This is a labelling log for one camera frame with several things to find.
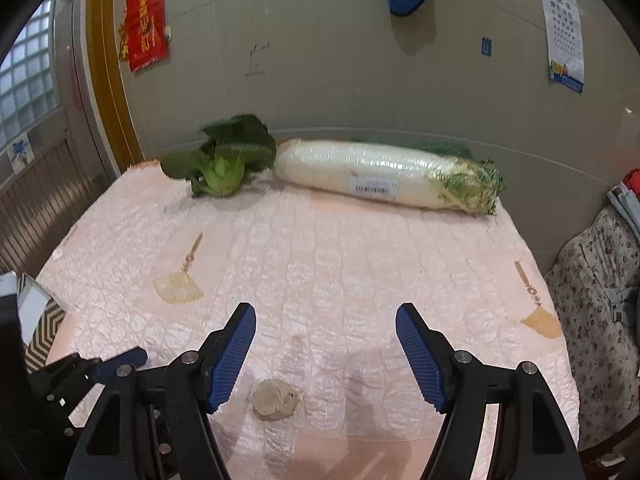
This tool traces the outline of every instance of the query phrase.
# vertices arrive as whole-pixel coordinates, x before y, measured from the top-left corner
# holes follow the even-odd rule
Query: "door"
[[[45,0],[0,68],[0,272],[36,276],[114,178],[84,113],[72,15]]]

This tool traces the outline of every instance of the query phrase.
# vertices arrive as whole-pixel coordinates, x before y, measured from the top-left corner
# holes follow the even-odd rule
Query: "bolt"
[[[182,356],[180,357],[180,361],[182,361],[186,365],[192,365],[198,360],[199,357],[200,355],[195,350],[189,350],[188,352],[182,354]]]
[[[533,375],[538,371],[538,367],[531,361],[524,361],[522,363],[522,371],[526,374]]]
[[[462,363],[463,365],[470,363],[472,359],[471,354],[466,350],[456,350],[455,354],[453,354],[453,357],[455,357],[456,361]]]
[[[118,366],[118,368],[116,369],[116,375],[118,377],[126,377],[131,373],[132,370],[133,366],[131,366],[129,363],[124,363],[123,365]]]

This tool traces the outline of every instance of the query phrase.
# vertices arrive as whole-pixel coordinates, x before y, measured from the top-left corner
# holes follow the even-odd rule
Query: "red packet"
[[[166,56],[164,0],[127,0],[125,28],[132,72]]]

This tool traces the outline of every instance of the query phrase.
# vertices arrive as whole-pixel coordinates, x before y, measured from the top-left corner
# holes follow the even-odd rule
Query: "round beige object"
[[[281,420],[296,410],[298,394],[285,381],[269,379],[258,384],[253,404],[254,412],[261,420]]]

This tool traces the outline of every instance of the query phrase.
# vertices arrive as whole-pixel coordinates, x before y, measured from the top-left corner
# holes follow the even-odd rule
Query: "window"
[[[50,68],[54,0],[44,0],[0,66],[0,149],[58,106]]]

